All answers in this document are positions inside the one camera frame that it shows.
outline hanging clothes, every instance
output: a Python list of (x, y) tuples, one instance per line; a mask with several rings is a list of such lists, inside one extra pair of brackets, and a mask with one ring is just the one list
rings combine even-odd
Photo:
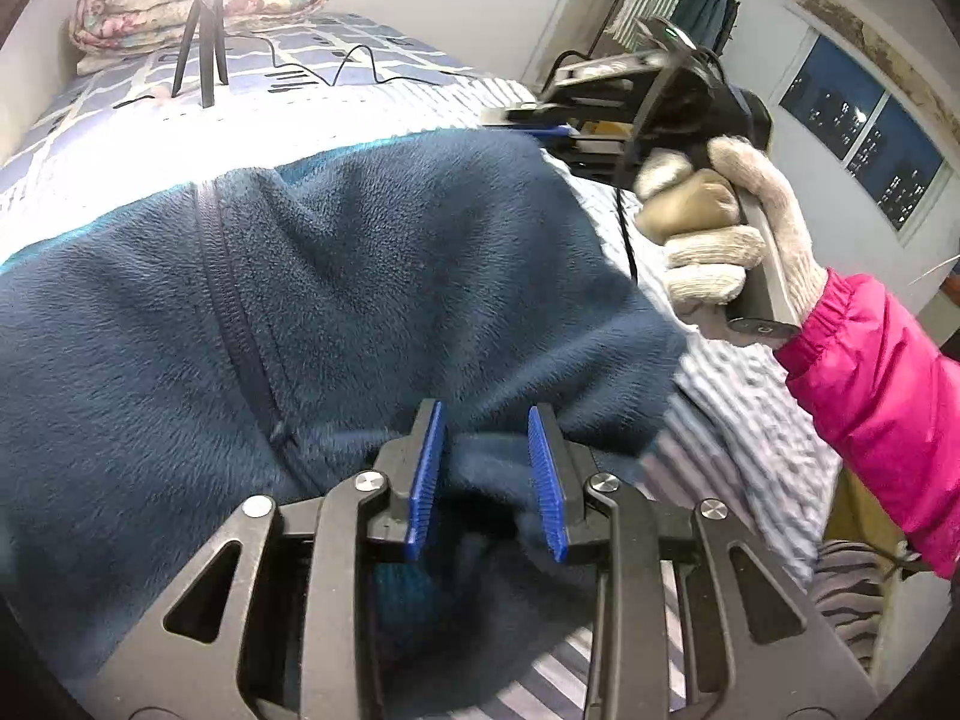
[(680, 0), (671, 22), (682, 29), (698, 46), (715, 50), (731, 0)]

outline fleece fabric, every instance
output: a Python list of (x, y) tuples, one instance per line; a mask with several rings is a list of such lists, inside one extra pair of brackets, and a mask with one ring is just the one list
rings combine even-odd
[[(224, 342), (224, 275), (272, 421)], [(75, 689), (245, 498), (323, 494), (448, 404), (445, 560), (381, 577), (401, 715), (490, 696), (589, 619), (590, 582), (542, 549), (527, 410), (629, 478), (685, 349), (535, 142), (486, 131), (162, 191), (8, 261), (0, 305), (0, 580)]]

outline striped bedsheet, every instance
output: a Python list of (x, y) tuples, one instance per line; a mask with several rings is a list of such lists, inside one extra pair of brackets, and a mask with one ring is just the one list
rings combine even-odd
[(857, 541), (825, 541), (808, 592), (819, 612), (870, 671), (883, 613), (880, 559)]
[[(380, 86), (301, 87), (284, 95), (217, 89), (206, 111), (195, 100), (144, 100), (46, 153), (0, 196), (0, 262), (23, 245), (90, 223), (108, 211), (187, 180), (233, 167), (275, 167), (352, 143), (435, 129), (477, 127), (482, 108), (532, 100), (503, 79), (450, 76), (443, 86), (399, 80)], [(565, 174), (606, 255), (627, 271), (610, 187)], [(628, 212), (637, 200), (626, 194)], [(640, 288), (672, 317), (659, 247), (632, 231)], [(817, 559), (840, 461), (784, 387), (768, 350), (704, 341), (690, 332), (666, 425), (640, 458), (648, 496), (691, 506), (715, 496), (762, 533), (806, 584)], [(683, 705), (683, 653), (672, 571), (664, 567), (673, 707)], [(528, 675), (481, 707), (473, 720), (574, 720), (581, 716), (590, 630), (568, 637)]]

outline white knit glove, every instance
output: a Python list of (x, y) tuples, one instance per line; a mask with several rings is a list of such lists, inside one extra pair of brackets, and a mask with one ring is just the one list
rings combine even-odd
[(704, 304), (729, 303), (743, 289), (746, 269), (760, 264), (766, 254), (760, 233), (739, 224), (733, 183), (763, 204), (784, 263), (790, 302), (803, 322), (824, 293), (827, 271), (813, 259), (810, 234), (789, 182), (763, 153), (743, 141), (716, 138), (707, 151), (715, 172), (691, 175), (685, 157), (657, 152), (644, 163), (635, 185), (643, 202), (637, 228), (664, 245), (669, 268), (664, 285), (674, 310), (686, 319)]

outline tripod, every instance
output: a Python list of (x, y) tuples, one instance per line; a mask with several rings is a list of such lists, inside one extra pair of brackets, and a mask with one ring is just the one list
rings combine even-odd
[(184, 84), (186, 60), (190, 55), (193, 34), (200, 22), (200, 104), (204, 108), (213, 105), (213, 61), (216, 57), (217, 76), (224, 85), (227, 79), (227, 48), (224, 45), (224, 0), (193, 0), (184, 25), (184, 37), (176, 57), (174, 85), (170, 97), (179, 95)]

